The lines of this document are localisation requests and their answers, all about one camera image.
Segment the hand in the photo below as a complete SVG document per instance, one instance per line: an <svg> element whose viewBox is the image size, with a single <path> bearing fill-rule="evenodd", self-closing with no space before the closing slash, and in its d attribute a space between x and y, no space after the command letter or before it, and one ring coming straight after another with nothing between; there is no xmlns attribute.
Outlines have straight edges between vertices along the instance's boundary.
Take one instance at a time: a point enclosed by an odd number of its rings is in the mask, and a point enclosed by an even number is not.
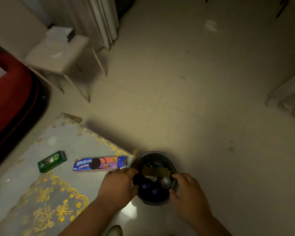
<svg viewBox="0 0 295 236"><path fill-rule="evenodd" d="M169 190L169 197L177 206L181 217L191 227L212 217L210 206L199 182L186 173L173 174L172 177L178 181L180 197L173 189Z"/></svg>
<svg viewBox="0 0 295 236"><path fill-rule="evenodd" d="M112 214L117 213L138 194L139 186L132 187L131 184L132 178L138 173L134 168L107 172L95 201L108 207Z"/></svg>

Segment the white chair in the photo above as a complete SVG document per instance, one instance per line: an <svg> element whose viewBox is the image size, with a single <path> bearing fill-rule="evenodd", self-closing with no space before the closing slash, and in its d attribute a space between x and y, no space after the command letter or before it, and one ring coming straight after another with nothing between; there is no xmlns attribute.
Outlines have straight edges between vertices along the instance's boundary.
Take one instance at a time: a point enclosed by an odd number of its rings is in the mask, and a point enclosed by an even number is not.
<svg viewBox="0 0 295 236"><path fill-rule="evenodd" d="M47 70L63 75L87 102L90 102L67 75L85 48L89 47L90 39L75 35L69 43L63 43L47 38L46 31L47 28L21 0L0 0L0 46L62 93L64 93L63 90L37 70ZM96 52L91 46L90 48L107 77Z"/></svg>

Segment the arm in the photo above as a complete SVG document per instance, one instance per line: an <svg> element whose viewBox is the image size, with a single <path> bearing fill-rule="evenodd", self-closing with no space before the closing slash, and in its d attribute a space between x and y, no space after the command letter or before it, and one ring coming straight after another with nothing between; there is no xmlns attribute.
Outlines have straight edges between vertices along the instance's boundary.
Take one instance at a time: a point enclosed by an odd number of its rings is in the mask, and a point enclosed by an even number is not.
<svg viewBox="0 0 295 236"><path fill-rule="evenodd" d="M177 206L181 217L199 236L232 236L228 230L212 215L199 182L191 175L173 174L181 191L180 197L170 189L170 200Z"/></svg>
<svg viewBox="0 0 295 236"><path fill-rule="evenodd" d="M107 172L97 198L59 236L100 236L113 216L138 194L138 186L131 185L137 173L128 168Z"/></svg>

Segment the white curtain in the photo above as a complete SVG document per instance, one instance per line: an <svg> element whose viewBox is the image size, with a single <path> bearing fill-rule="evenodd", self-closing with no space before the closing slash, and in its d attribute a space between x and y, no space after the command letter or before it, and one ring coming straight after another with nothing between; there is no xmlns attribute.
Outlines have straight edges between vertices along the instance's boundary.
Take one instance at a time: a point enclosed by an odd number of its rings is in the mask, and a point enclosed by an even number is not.
<svg viewBox="0 0 295 236"><path fill-rule="evenodd" d="M52 22L72 27L76 34L90 38L99 50L110 49L117 39L119 21L114 0L40 0Z"/></svg>
<svg viewBox="0 0 295 236"><path fill-rule="evenodd" d="M281 110L290 112L295 116L295 77L272 91L266 105L277 105Z"/></svg>

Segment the red cushion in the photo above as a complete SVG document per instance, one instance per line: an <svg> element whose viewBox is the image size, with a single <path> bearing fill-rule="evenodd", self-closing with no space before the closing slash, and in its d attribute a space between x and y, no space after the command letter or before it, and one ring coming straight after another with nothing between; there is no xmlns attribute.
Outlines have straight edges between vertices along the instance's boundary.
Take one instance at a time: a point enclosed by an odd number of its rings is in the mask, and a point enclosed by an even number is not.
<svg viewBox="0 0 295 236"><path fill-rule="evenodd" d="M8 52L0 52L0 132L21 110L32 88L30 70Z"/></svg>

